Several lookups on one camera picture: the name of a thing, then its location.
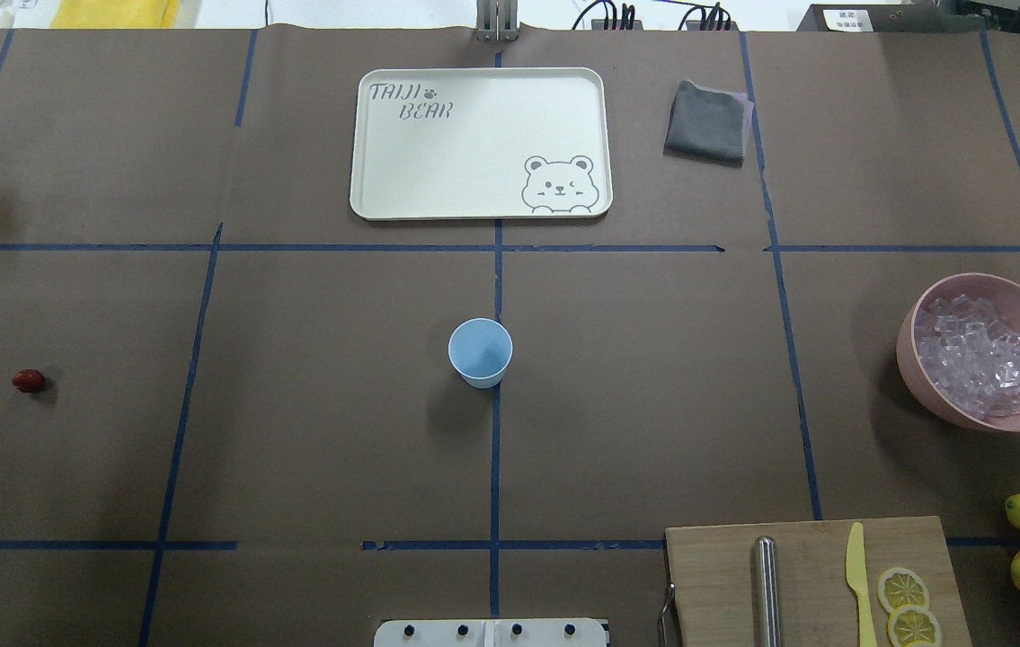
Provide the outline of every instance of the lemon slice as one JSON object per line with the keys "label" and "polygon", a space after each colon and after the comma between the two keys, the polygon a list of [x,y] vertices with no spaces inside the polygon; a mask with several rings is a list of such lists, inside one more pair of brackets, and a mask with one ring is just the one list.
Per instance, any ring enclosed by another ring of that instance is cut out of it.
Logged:
{"label": "lemon slice", "polygon": [[929,607],[929,590],[920,576],[908,568],[889,568],[880,574],[876,583],[876,597],[886,613],[901,606],[913,605]]}
{"label": "lemon slice", "polygon": [[905,605],[892,610],[886,626],[892,647],[909,647],[913,643],[940,647],[940,624],[936,615],[924,606]]}

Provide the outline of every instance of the bear ear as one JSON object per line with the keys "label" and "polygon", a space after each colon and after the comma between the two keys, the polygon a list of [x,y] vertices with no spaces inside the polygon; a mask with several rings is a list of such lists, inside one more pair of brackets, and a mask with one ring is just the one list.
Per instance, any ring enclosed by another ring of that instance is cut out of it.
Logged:
{"label": "bear ear", "polygon": [[570,163],[576,165],[576,167],[582,169],[584,172],[593,170],[593,161],[584,155],[575,156],[574,159],[570,160]]}

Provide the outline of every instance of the yellow towel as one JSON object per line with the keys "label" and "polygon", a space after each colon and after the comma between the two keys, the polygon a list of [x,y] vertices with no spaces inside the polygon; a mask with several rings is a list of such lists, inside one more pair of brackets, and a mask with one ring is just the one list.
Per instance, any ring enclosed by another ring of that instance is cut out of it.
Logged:
{"label": "yellow towel", "polygon": [[170,29],[177,0],[62,0],[53,29]]}

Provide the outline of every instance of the bear face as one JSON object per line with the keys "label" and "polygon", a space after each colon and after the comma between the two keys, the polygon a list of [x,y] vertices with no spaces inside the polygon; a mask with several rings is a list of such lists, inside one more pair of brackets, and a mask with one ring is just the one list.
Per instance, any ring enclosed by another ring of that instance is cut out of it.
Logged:
{"label": "bear face", "polygon": [[533,213],[591,213],[599,193],[589,177],[593,161],[584,155],[567,162],[551,162],[534,155],[525,160],[525,189],[521,200]]}

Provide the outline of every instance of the yellow knife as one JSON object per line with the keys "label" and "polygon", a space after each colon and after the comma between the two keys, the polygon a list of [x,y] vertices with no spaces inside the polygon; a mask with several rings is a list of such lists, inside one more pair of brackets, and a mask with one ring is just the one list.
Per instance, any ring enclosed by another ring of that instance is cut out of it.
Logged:
{"label": "yellow knife", "polygon": [[850,530],[850,544],[846,547],[846,582],[858,595],[859,647],[876,647],[873,608],[868,601],[868,575],[865,571],[865,526],[856,521]]}

